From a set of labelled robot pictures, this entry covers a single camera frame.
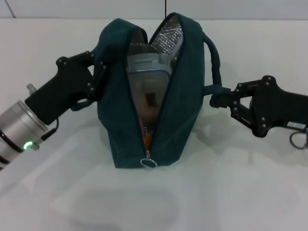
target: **zipper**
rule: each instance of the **zipper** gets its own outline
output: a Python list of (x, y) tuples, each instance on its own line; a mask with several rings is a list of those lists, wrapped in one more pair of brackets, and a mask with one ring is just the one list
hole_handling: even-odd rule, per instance
[[(167, 21), (170, 17), (166, 18), (166, 19), (163, 21), (162, 24), (165, 24), (166, 21)], [(145, 44), (151, 44), (152, 41), (153, 41), (153, 39), (154, 39), (154, 38), (157, 36), (157, 34), (159, 33), (160, 29), (161, 29), (161, 26), (156, 30), (156, 32), (155, 32), (154, 35), (152, 36), (150, 42), (146, 42)], [(176, 70), (177, 67), (178, 67), (178, 65), (179, 65), (180, 58), (182, 57), (182, 51), (184, 50), (183, 46), (184, 46), (184, 42), (183, 42), (183, 44), (182, 44), (182, 46), (181, 46), (181, 48), (180, 48), (180, 51), (179, 51), (179, 55), (178, 55), (176, 64), (175, 64), (175, 66), (174, 66), (174, 68), (173, 68), (174, 70)], [(126, 62), (127, 62), (127, 57), (126, 57), (126, 55), (125, 55), (125, 56), (124, 56), (124, 63), (126, 63)], [(152, 148), (153, 141), (154, 141), (154, 138), (155, 138), (155, 136), (156, 136), (156, 131), (157, 131), (159, 122), (160, 122), (161, 117), (162, 117), (162, 113), (163, 113), (163, 109), (164, 109), (165, 104), (166, 104), (167, 96), (168, 96), (168, 94), (169, 94), (169, 92), (170, 92), (170, 88), (171, 88), (172, 83), (173, 83), (173, 80), (174, 80), (174, 75), (175, 75), (174, 73), (175, 73), (175, 72), (172, 71), (172, 74), (171, 74), (171, 76), (170, 76), (170, 80), (169, 80), (169, 83), (168, 83), (168, 86), (167, 86), (165, 95), (164, 95), (164, 97), (163, 97), (162, 105), (161, 105), (161, 107), (160, 107), (160, 110), (159, 110), (157, 119), (156, 119), (155, 124), (154, 124), (153, 135), (152, 135), (152, 137), (151, 137), (150, 146), (149, 146), (149, 149), (147, 150), (147, 148), (145, 147), (144, 140), (143, 140), (143, 135), (142, 135), (142, 129), (144, 129), (144, 128), (142, 128), (142, 127), (140, 126), (140, 123), (139, 123), (139, 116), (138, 116), (138, 113), (137, 113), (137, 109), (136, 109), (134, 100), (133, 100), (133, 98), (132, 98), (131, 89), (130, 89), (130, 85), (129, 85), (129, 81), (128, 81), (128, 75), (127, 75), (127, 71), (126, 71), (126, 66), (124, 65), (123, 67), (124, 67), (124, 75), (125, 75), (125, 80), (126, 80), (126, 86), (127, 86), (127, 88), (128, 88), (128, 100), (129, 100), (129, 102), (130, 102), (131, 107), (133, 108), (133, 114), (134, 114), (134, 118), (135, 118), (135, 123), (136, 123), (136, 125), (137, 125), (137, 131), (138, 131), (138, 135), (139, 135), (140, 142), (141, 142), (141, 148), (143, 149), (143, 151), (144, 151), (145, 154), (146, 154), (146, 158), (141, 159), (141, 160), (140, 160), (140, 163), (141, 163), (144, 167), (146, 167), (146, 168), (156, 168), (156, 167), (158, 167), (158, 164), (157, 164), (153, 159), (151, 159), (151, 152), (150, 152), (150, 150), (151, 150), (151, 148)], [(151, 166), (149, 166), (149, 165), (146, 165), (146, 164), (144, 163), (145, 161), (149, 161), (149, 162), (153, 163), (153, 164), (154, 164), (154, 167), (151, 167)]]

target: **silver cylinder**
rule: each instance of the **silver cylinder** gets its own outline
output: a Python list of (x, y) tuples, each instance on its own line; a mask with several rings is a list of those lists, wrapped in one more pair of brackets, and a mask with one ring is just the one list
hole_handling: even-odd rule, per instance
[[(18, 101), (0, 115), (0, 130), (3, 133), (0, 136), (0, 167), (3, 168), (3, 161), (13, 161), (26, 143), (39, 140), (48, 128), (22, 101)], [(8, 139), (20, 149), (19, 152), (12, 148)]]

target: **label sticker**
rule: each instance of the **label sticker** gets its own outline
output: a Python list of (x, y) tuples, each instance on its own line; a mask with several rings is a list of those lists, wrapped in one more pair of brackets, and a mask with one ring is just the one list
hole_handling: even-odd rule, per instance
[(297, 128), (297, 129), (304, 129), (306, 127), (306, 124), (300, 124), (300, 123), (289, 121), (287, 126), (292, 127), (292, 128)]

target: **lunch bag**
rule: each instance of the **lunch bag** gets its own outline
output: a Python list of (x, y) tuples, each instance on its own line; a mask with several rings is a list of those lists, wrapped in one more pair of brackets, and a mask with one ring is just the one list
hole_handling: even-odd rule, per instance
[[(204, 86), (204, 43), (211, 52), (213, 85), (210, 86)], [(148, 46), (173, 57), (172, 73), (148, 146), (127, 74), (132, 44), (137, 44), (137, 50)], [(201, 26), (190, 18), (172, 13), (148, 42), (142, 28), (115, 19), (102, 31), (93, 54), (95, 66), (104, 63), (107, 67), (97, 113), (108, 131), (115, 167), (169, 166), (177, 161), (199, 114), (203, 97), (222, 91), (218, 52)], [(78, 103), (72, 109), (79, 110), (91, 103)]]

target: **teal bag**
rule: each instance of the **teal bag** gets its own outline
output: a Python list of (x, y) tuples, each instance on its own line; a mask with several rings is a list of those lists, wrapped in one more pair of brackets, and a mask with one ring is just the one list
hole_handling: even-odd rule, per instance
[[(170, 45), (170, 41), (179, 36), (183, 37), (182, 44), (147, 149), (128, 82), (128, 50), (132, 43), (154, 44), (161, 52), (168, 53), (170, 46), (165, 46), (165, 41)], [(211, 52), (213, 77), (213, 85), (206, 87), (204, 42)], [(199, 114), (203, 97), (222, 92), (218, 52), (200, 25), (181, 14), (172, 13), (148, 42), (143, 29), (115, 19), (102, 31), (93, 53), (95, 66), (101, 62), (107, 65), (103, 97), (97, 102), (97, 113), (108, 131), (115, 167), (169, 166), (177, 161)], [(72, 110), (91, 103), (78, 103)]]

